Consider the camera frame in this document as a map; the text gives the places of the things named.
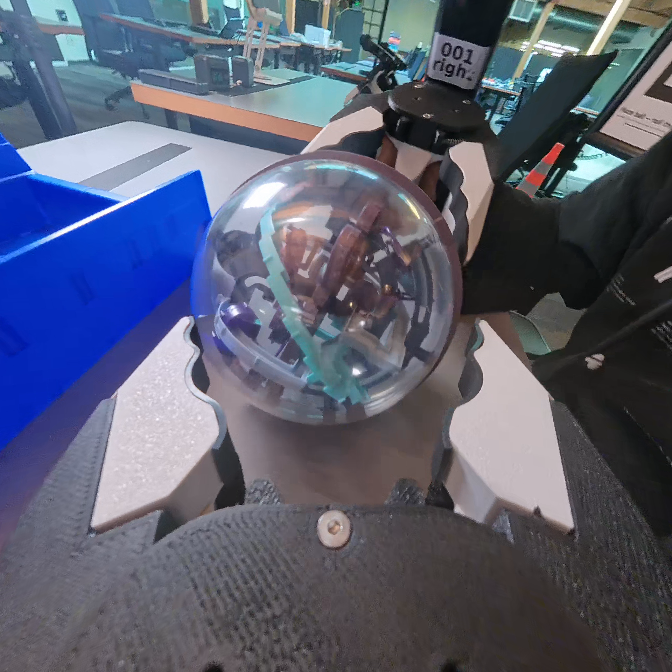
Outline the spare hand-held gripper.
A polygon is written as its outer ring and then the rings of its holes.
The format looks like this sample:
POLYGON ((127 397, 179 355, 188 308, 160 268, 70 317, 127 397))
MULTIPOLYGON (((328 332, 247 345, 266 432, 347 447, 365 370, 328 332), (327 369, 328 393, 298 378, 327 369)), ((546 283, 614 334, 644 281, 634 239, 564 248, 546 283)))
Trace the spare hand-held gripper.
POLYGON ((378 43, 370 35, 361 35, 359 39, 362 49, 374 56, 376 63, 364 82, 357 86, 362 94, 382 93, 399 85, 397 72, 406 71, 407 62, 393 52, 386 42, 378 43))

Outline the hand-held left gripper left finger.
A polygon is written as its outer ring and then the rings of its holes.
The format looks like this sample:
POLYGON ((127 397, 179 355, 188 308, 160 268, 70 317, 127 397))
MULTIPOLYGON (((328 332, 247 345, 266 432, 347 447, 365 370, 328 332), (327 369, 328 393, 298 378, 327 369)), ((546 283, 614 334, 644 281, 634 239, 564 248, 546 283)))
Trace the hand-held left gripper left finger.
POLYGON ((183 524, 245 500, 245 479, 194 321, 178 321, 113 395, 91 526, 148 513, 183 524))

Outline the clear plastic maze ball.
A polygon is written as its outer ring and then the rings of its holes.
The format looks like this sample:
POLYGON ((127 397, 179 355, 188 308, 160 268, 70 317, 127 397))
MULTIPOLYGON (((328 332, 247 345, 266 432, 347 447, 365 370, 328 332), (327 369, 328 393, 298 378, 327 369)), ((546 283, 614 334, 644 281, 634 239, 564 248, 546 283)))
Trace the clear plastic maze ball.
POLYGON ((319 150, 231 194, 199 244, 190 299, 228 389, 285 421, 350 424, 394 407, 449 350, 458 248, 416 182, 319 150))

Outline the blue plastic bin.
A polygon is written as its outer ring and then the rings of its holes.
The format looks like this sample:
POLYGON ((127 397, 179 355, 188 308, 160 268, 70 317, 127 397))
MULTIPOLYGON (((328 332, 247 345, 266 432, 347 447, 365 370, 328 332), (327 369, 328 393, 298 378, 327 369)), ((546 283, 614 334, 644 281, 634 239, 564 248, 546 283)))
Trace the blue plastic bin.
POLYGON ((200 171, 124 199, 1 138, 1 449, 189 278, 210 220, 200 171))

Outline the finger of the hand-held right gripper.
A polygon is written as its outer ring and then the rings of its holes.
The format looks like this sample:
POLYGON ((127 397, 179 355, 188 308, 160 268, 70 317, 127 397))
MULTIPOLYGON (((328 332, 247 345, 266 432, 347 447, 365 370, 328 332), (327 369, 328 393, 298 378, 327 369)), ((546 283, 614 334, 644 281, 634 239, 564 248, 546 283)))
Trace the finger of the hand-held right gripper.
POLYGON ((451 147, 441 163, 441 185, 448 190, 441 206, 465 266, 483 233, 498 175, 499 143, 494 132, 477 132, 451 147))
POLYGON ((388 100, 387 93, 356 96, 308 143, 303 155, 332 149, 369 158, 397 158, 384 120, 388 100))

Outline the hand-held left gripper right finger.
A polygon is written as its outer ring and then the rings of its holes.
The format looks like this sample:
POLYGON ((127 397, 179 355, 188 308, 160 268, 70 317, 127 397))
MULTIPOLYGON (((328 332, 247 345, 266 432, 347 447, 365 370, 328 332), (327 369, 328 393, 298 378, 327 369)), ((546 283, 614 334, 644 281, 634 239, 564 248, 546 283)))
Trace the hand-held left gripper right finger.
POLYGON ((503 511, 575 528, 550 396, 487 322, 466 344, 436 476, 454 511, 492 525, 503 511))

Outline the black-framed marker sign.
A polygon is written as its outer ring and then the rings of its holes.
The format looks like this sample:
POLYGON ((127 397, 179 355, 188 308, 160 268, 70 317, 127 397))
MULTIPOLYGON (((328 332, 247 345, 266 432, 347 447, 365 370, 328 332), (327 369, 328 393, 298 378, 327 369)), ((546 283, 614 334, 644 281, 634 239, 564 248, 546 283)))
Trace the black-framed marker sign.
POLYGON ((671 132, 671 42, 643 63, 605 114, 593 143, 622 158, 641 155, 671 132))

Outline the black backpack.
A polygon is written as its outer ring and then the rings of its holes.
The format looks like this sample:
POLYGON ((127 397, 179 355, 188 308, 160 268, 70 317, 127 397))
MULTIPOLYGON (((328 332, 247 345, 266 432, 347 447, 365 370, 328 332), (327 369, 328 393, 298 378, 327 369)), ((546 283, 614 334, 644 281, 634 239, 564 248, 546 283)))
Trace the black backpack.
POLYGON ((566 346, 534 365, 640 509, 671 539, 671 244, 639 250, 566 346))

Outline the orange traffic cone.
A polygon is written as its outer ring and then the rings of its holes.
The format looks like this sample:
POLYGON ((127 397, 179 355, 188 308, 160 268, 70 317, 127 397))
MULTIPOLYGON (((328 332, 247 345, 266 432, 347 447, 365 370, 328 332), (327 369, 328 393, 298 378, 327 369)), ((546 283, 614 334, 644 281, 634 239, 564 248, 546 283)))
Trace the orange traffic cone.
POLYGON ((544 181, 548 177, 548 174, 557 162, 564 148, 565 145, 561 142, 555 143, 550 151, 547 152, 547 154, 541 158, 536 166, 534 166, 529 171, 524 179, 521 180, 521 182, 516 187, 516 190, 525 193, 529 197, 535 197, 536 194, 540 191, 544 181))

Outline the black office chair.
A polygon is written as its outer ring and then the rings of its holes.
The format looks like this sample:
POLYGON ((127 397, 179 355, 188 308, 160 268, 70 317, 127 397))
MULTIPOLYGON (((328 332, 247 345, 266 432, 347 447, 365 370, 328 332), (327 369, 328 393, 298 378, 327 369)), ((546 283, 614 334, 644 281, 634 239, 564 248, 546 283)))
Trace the black office chair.
POLYGON ((539 160, 568 129, 573 110, 617 57, 563 56, 497 136, 493 177, 504 180, 525 163, 539 160))

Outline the long pale desk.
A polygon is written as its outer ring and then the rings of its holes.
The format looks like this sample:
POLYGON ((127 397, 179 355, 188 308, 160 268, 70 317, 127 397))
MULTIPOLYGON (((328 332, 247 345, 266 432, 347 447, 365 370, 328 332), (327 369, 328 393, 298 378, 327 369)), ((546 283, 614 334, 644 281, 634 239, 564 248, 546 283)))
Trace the long pale desk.
POLYGON ((345 105, 353 83, 311 77, 239 96, 197 96, 141 82, 131 85, 137 103, 211 122, 308 143, 345 105))

